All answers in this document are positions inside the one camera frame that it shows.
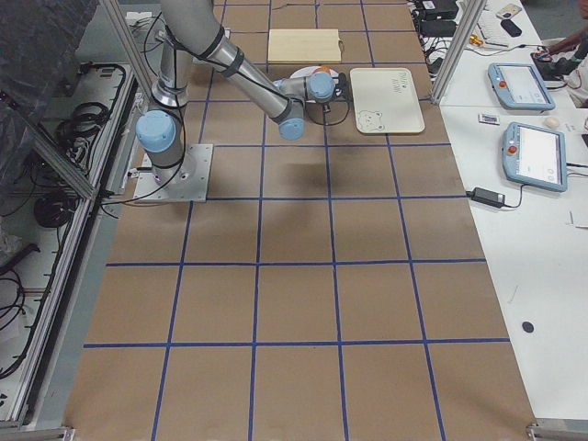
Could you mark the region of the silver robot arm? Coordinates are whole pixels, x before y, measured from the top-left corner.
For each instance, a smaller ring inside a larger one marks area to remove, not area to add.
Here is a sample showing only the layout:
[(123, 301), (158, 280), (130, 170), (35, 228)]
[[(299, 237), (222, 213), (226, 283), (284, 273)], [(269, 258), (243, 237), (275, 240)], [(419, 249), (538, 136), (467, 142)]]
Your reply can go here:
[(181, 186), (195, 173), (182, 114), (193, 60), (211, 66), (240, 89), (277, 125), (285, 140), (295, 141), (304, 134), (309, 102), (328, 112), (331, 103), (349, 101), (344, 74), (315, 70), (302, 77), (270, 81), (226, 36), (212, 2), (163, 1), (161, 7), (164, 48), (151, 89), (153, 104), (135, 126), (157, 189)]

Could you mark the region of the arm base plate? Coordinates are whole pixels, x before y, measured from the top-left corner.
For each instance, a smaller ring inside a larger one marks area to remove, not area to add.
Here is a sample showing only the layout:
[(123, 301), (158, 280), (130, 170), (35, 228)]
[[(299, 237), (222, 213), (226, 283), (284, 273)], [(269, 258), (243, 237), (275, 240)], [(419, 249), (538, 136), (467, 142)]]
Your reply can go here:
[(153, 168), (145, 153), (137, 177), (133, 199), (137, 203), (205, 202), (213, 157), (212, 144), (190, 144), (180, 167), (164, 170)]

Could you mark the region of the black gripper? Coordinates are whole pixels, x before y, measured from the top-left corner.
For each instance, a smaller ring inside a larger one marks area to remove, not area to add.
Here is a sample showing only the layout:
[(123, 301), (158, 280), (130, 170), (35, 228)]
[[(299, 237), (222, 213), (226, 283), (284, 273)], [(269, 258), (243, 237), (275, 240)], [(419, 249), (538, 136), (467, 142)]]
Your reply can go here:
[(331, 112), (332, 103), (345, 103), (349, 105), (347, 76), (344, 73), (340, 73), (336, 77), (333, 77), (333, 80), (334, 90), (331, 97), (322, 103), (323, 113)]

